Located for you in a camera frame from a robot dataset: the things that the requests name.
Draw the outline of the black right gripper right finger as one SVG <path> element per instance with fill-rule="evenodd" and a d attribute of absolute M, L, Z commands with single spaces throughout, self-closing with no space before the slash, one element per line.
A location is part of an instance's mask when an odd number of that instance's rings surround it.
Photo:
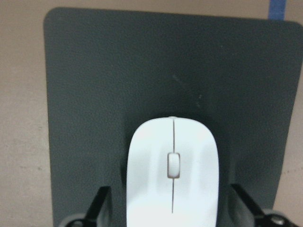
<path fill-rule="evenodd" d="M 231 219 L 263 219 L 265 213 L 239 185 L 231 184 Z"/>

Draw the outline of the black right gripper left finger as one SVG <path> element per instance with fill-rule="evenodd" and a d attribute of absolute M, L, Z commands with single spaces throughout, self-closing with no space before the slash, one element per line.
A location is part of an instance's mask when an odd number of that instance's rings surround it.
<path fill-rule="evenodd" d="M 99 188 L 85 215 L 85 220 L 97 220 L 99 214 L 101 213 L 101 209 L 105 205 L 105 200 L 109 195 L 110 191 L 110 186 L 102 186 Z"/>

